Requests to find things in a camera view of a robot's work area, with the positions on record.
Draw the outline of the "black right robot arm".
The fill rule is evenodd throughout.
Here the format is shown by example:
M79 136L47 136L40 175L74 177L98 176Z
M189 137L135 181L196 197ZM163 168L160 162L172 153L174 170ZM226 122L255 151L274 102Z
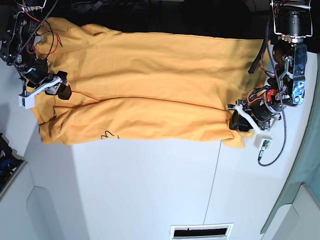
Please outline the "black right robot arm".
M53 43L60 43L58 34L53 30L48 16L42 16L44 0L2 0L0 2L0 58L7 66L13 66L22 80L23 101L45 92L49 96L58 96L69 100L72 95L67 82L67 73L50 73L48 57L50 49L43 58L39 58L35 49L35 40L41 27L47 27Z

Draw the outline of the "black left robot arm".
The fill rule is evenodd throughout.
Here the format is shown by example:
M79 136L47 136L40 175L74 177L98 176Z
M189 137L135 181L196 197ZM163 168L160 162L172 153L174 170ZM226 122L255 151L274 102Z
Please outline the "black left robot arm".
M305 70L307 45L304 39L312 37L311 1L272 0L272 16L265 29L265 38L253 61L249 74L261 66L268 52L272 72L266 72L263 87L252 89L246 99L229 104L233 114L229 129L240 132L266 131L276 119L284 119L285 107L296 107L305 100Z

